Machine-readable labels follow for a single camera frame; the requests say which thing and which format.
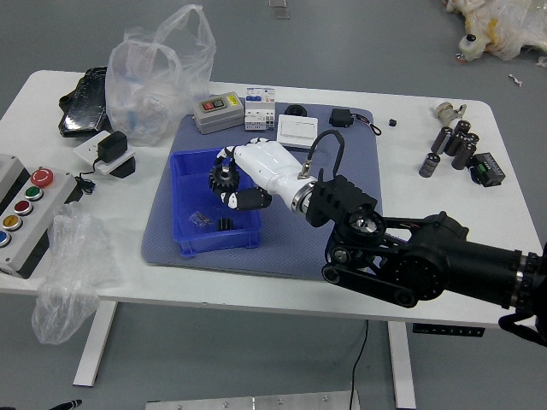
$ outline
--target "black cable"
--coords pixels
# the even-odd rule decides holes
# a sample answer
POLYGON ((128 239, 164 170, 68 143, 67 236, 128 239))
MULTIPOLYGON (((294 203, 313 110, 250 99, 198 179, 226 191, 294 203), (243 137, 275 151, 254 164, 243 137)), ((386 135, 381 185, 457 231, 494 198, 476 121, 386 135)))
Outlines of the black cable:
POLYGON ((365 345, 367 344, 368 339, 368 319, 365 321, 367 324, 367 327, 365 328, 365 340, 362 342, 361 351, 359 352, 359 355, 357 356, 357 360, 355 364, 353 365, 353 370, 351 371, 351 392, 350 392, 350 410, 351 406, 353 405, 353 392, 355 391, 356 386, 356 368, 357 363, 359 363, 359 360, 361 359, 362 352, 365 349, 365 345))
POLYGON ((311 147, 309 147, 307 160, 311 161, 311 157, 315 152, 315 148, 317 148, 317 145, 323 139, 323 137, 329 134, 334 135, 334 137, 336 137, 338 143, 340 144, 340 148, 338 148, 338 153, 336 155, 336 161, 334 162, 334 167, 332 167, 332 176, 336 177, 336 173, 338 172, 338 168, 340 167, 340 162, 342 161, 342 156, 344 156, 345 147, 344 137, 342 137, 342 134, 340 134, 340 132, 338 132, 337 130, 326 130, 319 134, 315 141, 311 144, 311 147))
POLYGON ((90 179, 84 179, 82 178, 82 175, 88 175, 90 173, 95 173, 95 165, 100 161, 99 158, 97 158, 93 164, 92 164, 92 171, 88 172, 88 173, 79 173, 79 176, 77 177, 74 177, 74 179, 76 179, 76 184, 78 185, 78 187, 84 191, 84 193, 86 193, 87 195, 90 195, 93 193, 93 190, 95 189, 95 183, 93 181, 91 181, 90 179))
POLYGON ((372 130, 372 132, 375 136, 379 137, 380 135, 382 135, 382 130, 380 130, 376 125, 374 125, 372 122, 370 122, 370 120, 367 117, 365 117, 364 115, 362 115, 362 114, 352 114, 351 116, 355 117, 360 122, 362 122, 364 124, 367 124, 370 127, 370 129, 372 130))

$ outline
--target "metal plate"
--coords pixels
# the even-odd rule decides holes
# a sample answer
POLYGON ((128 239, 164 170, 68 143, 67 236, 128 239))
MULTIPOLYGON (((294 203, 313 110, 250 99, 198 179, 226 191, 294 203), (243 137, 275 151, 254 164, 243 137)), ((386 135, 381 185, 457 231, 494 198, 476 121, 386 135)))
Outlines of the metal plate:
MULTIPOLYGON (((156 401, 146 403, 145 410, 346 410, 350 391, 304 393, 301 395, 262 395, 190 401, 156 401)), ((359 395, 354 392, 351 410, 361 410, 359 395)))

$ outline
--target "clear plastic bag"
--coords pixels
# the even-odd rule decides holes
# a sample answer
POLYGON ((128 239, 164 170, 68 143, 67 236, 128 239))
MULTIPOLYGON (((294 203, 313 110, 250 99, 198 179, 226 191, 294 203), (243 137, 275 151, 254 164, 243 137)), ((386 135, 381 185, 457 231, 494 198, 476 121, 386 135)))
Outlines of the clear plastic bag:
POLYGON ((447 0, 446 10, 465 16, 461 58, 470 62, 484 52, 510 60, 531 46, 547 52, 545 0, 447 0))
POLYGON ((102 284, 120 279, 103 222, 79 202, 59 207, 48 230, 52 262, 32 313, 32 328, 41 343, 66 342, 95 312, 102 284))
POLYGON ((192 104, 209 96, 215 52, 215 38, 196 4, 179 9, 152 34, 126 31, 106 73, 106 111, 113 128, 142 144, 176 131, 192 104), (191 30, 194 13, 197 33, 191 30))

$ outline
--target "gray control box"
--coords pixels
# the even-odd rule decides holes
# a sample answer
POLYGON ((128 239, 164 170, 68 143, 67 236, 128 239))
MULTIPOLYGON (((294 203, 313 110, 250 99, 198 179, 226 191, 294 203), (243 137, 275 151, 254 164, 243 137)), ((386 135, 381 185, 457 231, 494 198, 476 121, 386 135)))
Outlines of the gray control box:
POLYGON ((194 121, 202 134, 210 134, 244 124, 244 106, 235 92, 194 104, 194 121))

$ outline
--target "sticker label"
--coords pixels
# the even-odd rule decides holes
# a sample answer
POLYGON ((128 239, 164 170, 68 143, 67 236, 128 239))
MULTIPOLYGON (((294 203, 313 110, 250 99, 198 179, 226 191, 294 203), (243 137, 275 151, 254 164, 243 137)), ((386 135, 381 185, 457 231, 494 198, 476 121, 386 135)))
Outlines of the sticker label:
POLYGON ((239 100, 234 95, 229 95, 226 97, 231 105, 239 105, 239 100))

